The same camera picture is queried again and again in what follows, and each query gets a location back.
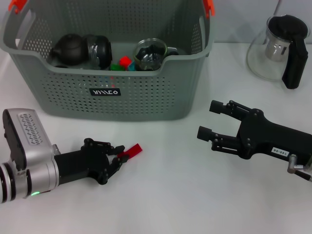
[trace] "teapot lid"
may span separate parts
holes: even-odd
[[[305,39],[309,33],[302,20],[290,15],[272,17],[268,22],[268,29],[273,35],[286,41],[292,41],[294,36]]]

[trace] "sticker label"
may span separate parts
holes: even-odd
[[[92,96],[121,96],[120,89],[89,89]]]
[[[288,151],[286,151],[286,150],[281,150],[281,149],[278,149],[278,148],[275,148],[275,147],[273,147],[273,149],[272,149],[271,152],[272,152],[272,153],[275,153],[275,154],[278,154],[278,155],[285,156],[285,157],[287,157],[287,156],[289,155],[289,152],[288,152]]]

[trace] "white table surface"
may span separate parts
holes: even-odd
[[[191,113],[168,122],[105,122],[43,112],[10,57],[0,53],[0,111],[35,109],[61,153],[83,140],[109,141],[143,152],[107,185],[82,179],[50,193],[0,205],[1,234],[293,234],[311,233],[312,184],[287,173],[287,162],[213,152],[196,138],[200,125],[235,136],[240,122],[209,112],[213,99],[259,108],[273,122],[312,133],[312,59],[297,90],[256,78],[247,44],[214,44]],[[0,138],[0,161],[9,159]]]

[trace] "white wall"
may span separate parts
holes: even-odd
[[[2,21],[11,0],[0,0]],[[214,0],[216,11],[217,42],[251,42],[266,25],[278,0]],[[312,0],[282,0],[282,14],[303,19],[312,27]]]

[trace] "green led light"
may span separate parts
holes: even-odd
[[[33,194],[31,194],[31,196],[34,196],[34,195],[37,195],[39,194],[40,192],[34,192]]]

